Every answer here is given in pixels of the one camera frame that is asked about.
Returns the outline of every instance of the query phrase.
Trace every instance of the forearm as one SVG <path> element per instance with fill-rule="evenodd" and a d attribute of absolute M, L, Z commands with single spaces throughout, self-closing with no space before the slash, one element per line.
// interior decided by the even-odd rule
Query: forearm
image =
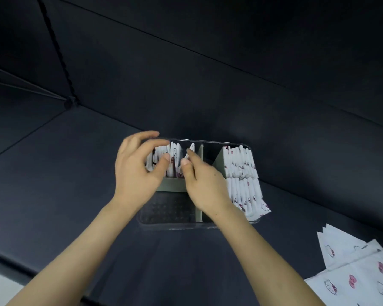
<path fill-rule="evenodd" d="M 8 305 L 78 305 L 108 249 L 135 212 L 106 205 L 85 231 Z"/>
<path fill-rule="evenodd" d="M 323 305 L 234 205 L 209 216 L 233 248 L 261 305 Z"/>

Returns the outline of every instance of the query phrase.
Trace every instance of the finger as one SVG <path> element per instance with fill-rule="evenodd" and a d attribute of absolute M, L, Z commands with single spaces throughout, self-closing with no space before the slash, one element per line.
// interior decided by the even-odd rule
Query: finger
<path fill-rule="evenodd" d="M 154 177 L 159 184 L 161 183 L 163 177 L 166 175 L 166 170 L 169 167 L 170 163 L 170 155 L 165 153 L 159 160 L 158 164 L 156 164 L 153 171 L 149 173 L 149 175 Z"/>
<path fill-rule="evenodd" d="M 158 131 L 145 131 L 145 132 L 139 132 L 139 133 L 133 134 L 128 140 L 128 145 L 125 150 L 127 150 L 129 153 L 132 153 L 139 148 L 143 140 L 148 138 L 155 138 L 158 136 L 159 136 Z"/>
<path fill-rule="evenodd" d="M 187 149 L 187 154 L 189 155 L 190 162 L 193 163 L 194 167 L 198 167 L 203 164 L 203 160 L 190 148 Z"/>
<path fill-rule="evenodd" d="M 186 186 L 191 185 L 194 181 L 196 181 L 196 178 L 194 177 L 193 164 L 186 158 L 182 159 L 181 164 Z"/>
<path fill-rule="evenodd" d="M 150 154 L 155 147 L 168 145 L 169 141 L 167 139 L 149 139 L 144 142 L 135 154 L 137 157 L 142 159 L 142 161 Z"/>

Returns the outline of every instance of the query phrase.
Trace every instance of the hand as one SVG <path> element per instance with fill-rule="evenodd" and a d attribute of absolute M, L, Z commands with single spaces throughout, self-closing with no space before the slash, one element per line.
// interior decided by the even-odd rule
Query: hand
<path fill-rule="evenodd" d="M 205 163 L 188 149 L 189 159 L 182 159 L 182 171 L 191 200 L 207 215 L 214 215 L 225 206 L 232 205 L 228 197 L 227 182 L 213 166 Z"/>
<path fill-rule="evenodd" d="M 117 152 L 115 162 L 116 188 L 111 204 L 128 207 L 136 213 L 156 192 L 169 166 L 170 155 L 164 154 L 153 171 L 148 172 L 144 160 L 155 147 L 168 145 L 166 139 L 155 138 L 157 131 L 140 132 L 128 136 Z"/>

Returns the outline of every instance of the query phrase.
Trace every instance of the clear plastic organizer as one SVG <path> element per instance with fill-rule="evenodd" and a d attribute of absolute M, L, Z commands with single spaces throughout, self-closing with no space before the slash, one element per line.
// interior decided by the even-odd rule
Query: clear plastic organizer
<path fill-rule="evenodd" d="M 170 139 L 179 143 L 184 153 L 192 143 L 197 154 L 208 164 L 218 169 L 223 176 L 223 146 L 238 147 L 245 144 L 229 142 L 198 141 L 191 139 Z M 184 178 L 164 177 L 152 198 L 141 208 L 136 216 L 139 224 L 146 230 L 187 230 L 195 228 L 217 228 L 214 222 L 202 211 L 196 208 L 190 199 Z M 257 223 L 258 218 L 250 223 Z"/>

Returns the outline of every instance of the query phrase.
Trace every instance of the right hand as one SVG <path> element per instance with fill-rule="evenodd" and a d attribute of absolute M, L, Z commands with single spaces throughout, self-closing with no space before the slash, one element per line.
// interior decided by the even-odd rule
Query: right hand
<path fill-rule="evenodd" d="M 183 158 L 181 167 L 186 180 L 186 189 L 194 205 L 208 216 L 232 205 L 228 197 L 227 181 L 213 166 L 203 162 L 191 149 L 189 159 Z"/>

